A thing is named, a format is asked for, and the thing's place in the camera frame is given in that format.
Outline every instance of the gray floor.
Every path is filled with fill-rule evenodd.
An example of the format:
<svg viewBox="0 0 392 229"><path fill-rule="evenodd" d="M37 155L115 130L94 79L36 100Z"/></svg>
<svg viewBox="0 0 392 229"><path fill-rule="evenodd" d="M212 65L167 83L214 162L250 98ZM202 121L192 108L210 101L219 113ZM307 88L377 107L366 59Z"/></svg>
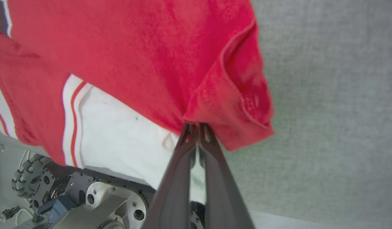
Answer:
<svg viewBox="0 0 392 229"><path fill-rule="evenodd" d="M256 210L392 228L392 0L252 0L276 135L226 154Z"/></svg>

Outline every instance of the red stripe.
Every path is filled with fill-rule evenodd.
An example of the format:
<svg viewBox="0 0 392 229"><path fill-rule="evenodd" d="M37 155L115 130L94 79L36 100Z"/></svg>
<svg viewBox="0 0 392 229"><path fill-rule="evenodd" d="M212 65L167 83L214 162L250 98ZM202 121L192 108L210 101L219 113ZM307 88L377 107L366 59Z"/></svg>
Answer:
<svg viewBox="0 0 392 229"><path fill-rule="evenodd" d="M4 131L5 131L6 135L9 136L8 129L6 128L6 123L4 121L4 118L1 116L1 113L0 113L0 121L2 123L2 126L4 127Z"/></svg>
<svg viewBox="0 0 392 229"><path fill-rule="evenodd" d="M75 159L75 137L77 135L77 116L75 114L74 110L74 100L75 97L78 95L78 93L81 91L81 89L85 86L86 82L82 82L81 84L78 85L77 89L74 91L73 96L71 97L71 109L73 111L73 120L74 120L74 130L73 130L73 136L71 139L71 156L73 158L73 164L74 167L77 167L77 160Z"/></svg>

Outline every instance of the cable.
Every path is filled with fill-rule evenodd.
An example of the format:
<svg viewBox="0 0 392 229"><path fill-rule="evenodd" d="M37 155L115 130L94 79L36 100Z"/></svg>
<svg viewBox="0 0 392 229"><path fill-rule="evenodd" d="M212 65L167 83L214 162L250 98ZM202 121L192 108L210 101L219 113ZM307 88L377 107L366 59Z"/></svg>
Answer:
<svg viewBox="0 0 392 229"><path fill-rule="evenodd" d="M26 153L27 153L27 150L25 150L25 152L23 153L22 158L20 159L18 169L20 169L20 167L22 166L22 162L23 162L23 159L25 158Z"/></svg>
<svg viewBox="0 0 392 229"><path fill-rule="evenodd" d="M17 219L18 219L18 216L19 216L19 214L21 213L21 212L26 212L31 218L33 218L33 215L27 210L27 209L25 209L25 208L21 208L19 211L18 211L18 213L16 213L16 217L15 217L15 225L17 226L18 224L17 224Z"/></svg>

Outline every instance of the bolt hole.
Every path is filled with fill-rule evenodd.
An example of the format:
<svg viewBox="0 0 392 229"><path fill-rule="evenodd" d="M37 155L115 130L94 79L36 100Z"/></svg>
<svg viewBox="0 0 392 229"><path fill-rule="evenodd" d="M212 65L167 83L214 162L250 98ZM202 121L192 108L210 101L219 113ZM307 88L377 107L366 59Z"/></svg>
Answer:
<svg viewBox="0 0 392 229"><path fill-rule="evenodd" d="M94 204L94 196L91 194L88 194L87 196L87 200L90 204Z"/></svg>
<svg viewBox="0 0 392 229"><path fill-rule="evenodd" d="M43 180L45 184L50 184L50 179L48 176L45 176Z"/></svg>
<svg viewBox="0 0 392 229"><path fill-rule="evenodd" d="M141 211L141 210L135 210L135 212L133 212L133 217L136 219L136 220L143 220L144 219L144 217L145 217L145 214L144 214L144 212L143 211Z"/></svg>
<svg viewBox="0 0 392 229"><path fill-rule="evenodd" d="M30 181L30 183L31 184L35 184L35 183L37 183L39 181L39 179L40 179L40 176L35 177L35 178L32 179L32 181Z"/></svg>

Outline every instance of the fabric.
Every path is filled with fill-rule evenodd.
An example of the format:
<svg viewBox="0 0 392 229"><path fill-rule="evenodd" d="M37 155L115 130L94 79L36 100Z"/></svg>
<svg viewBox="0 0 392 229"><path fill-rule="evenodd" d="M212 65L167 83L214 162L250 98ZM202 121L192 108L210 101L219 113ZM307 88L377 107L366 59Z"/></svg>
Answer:
<svg viewBox="0 0 392 229"><path fill-rule="evenodd" d="M3 134L29 145L42 145L60 164L108 168L158 188L177 135L72 74L53 74L51 71L58 71L56 67L47 65L3 34L0 48L4 48L0 49ZM55 77L57 81L53 82L57 84L47 87L51 78L46 84L38 84L41 73ZM24 90L27 82L33 82L40 93ZM42 135L32 135L35 130ZM191 175L190 198L203 203L204 175L195 171Z"/></svg>
<svg viewBox="0 0 392 229"><path fill-rule="evenodd" d="M248 0L2 7L9 37L165 129L178 134L185 121L206 122L230 150L273 134Z"/></svg>
<svg viewBox="0 0 392 229"><path fill-rule="evenodd" d="M0 129L58 164L157 188L186 121L209 123L228 149L273 134L246 0L4 0L0 31ZM200 202L202 171L192 175Z"/></svg>

